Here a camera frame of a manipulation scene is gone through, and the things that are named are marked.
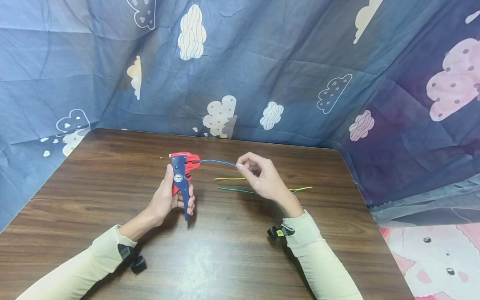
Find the fabric backdrop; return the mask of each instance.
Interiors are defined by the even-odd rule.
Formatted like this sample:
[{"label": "fabric backdrop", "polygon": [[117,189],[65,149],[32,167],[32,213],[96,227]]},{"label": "fabric backdrop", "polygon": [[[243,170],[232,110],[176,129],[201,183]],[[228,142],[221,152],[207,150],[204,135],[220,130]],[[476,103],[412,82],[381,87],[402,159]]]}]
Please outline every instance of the fabric backdrop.
[{"label": "fabric backdrop", "polygon": [[480,221],[478,0],[2,4],[0,228],[98,127],[330,147],[383,226]]}]

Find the hand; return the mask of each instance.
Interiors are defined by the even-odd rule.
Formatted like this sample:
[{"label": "hand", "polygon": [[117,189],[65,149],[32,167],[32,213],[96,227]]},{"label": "hand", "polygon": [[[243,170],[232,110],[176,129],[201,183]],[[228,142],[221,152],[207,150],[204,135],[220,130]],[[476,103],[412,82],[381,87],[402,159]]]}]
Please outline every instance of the hand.
[{"label": "hand", "polygon": [[260,196],[275,201],[287,217],[303,214],[297,197],[286,187],[270,159],[249,152],[239,157],[237,169]]},{"label": "hand", "polygon": [[[184,208],[183,198],[181,192],[172,196],[173,185],[173,167],[168,164],[165,178],[163,178],[160,186],[153,195],[152,201],[146,208],[156,220],[157,226],[163,223],[163,220],[168,215],[170,210],[175,207]],[[195,208],[195,196],[193,195],[193,185],[189,182],[188,185],[188,207],[187,214],[193,216],[193,209]]]},{"label": "hand", "polygon": [[[153,195],[152,201],[144,211],[139,213],[135,218],[122,225],[119,229],[120,234],[130,238],[133,241],[141,238],[153,227],[160,226],[170,210],[175,207],[184,208],[181,193],[178,192],[172,195],[173,184],[173,167],[167,166],[165,178],[163,178],[160,186]],[[193,195],[193,185],[189,183],[187,214],[193,215],[195,208],[195,196]]]}]

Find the sleeve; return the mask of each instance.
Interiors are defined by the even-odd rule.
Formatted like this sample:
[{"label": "sleeve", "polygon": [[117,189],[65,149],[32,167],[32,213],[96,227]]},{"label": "sleeve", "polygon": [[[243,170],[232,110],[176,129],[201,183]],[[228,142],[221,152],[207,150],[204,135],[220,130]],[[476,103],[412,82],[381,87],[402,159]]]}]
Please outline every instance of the sleeve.
[{"label": "sleeve", "polygon": [[306,210],[297,218],[284,218],[283,225],[295,230],[293,235],[287,236],[287,245],[299,260],[317,300],[363,300]]},{"label": "sleeve", "polygon": [[115,271],[122,262],[118,244],[136,246],[136,242],[120,234],[119,227],[115,225],[96,238],[87,250],[42,277],[17,300],[77,300],[83,297],[93,284]]}]

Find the green wire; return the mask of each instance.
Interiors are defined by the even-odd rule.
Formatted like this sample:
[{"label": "green wire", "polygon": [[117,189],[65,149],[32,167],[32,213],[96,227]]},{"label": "green wire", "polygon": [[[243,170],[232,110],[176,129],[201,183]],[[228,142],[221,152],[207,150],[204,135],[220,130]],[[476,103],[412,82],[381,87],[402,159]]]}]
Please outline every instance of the green wire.
[{"label": "green wire", "polygon": [[219,188],[217,187],[217,189],[220,189],[220,190],[225,190],[225,191],[236,191],[236,192],[248,192],[250,194],[257,194],[256,192],[251,192],[251,191],[246,191],[246,190],[239,190],[239,189],[227,189],[227,188]]}]

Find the wrist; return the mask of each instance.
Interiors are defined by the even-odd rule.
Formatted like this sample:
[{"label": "wrist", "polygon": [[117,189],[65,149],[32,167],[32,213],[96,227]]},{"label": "wrist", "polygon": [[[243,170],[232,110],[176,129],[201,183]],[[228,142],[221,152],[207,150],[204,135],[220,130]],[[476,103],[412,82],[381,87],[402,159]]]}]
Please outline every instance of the wrist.
[{"label": "wrist", "polygon": [[303,215],[303,207],[297,197],[290,191],[279,198],[276,203],[287,218],[297,218]]},{"label": "wrist", "polygon": [[132,241],[138,241],[139,238],[141,238],[150,229],[158,225],[158,219],[155,219],[154,216],[145,209],[135,218],[122,225],[119,228],[119,232],[121,235],[131,239]]}]

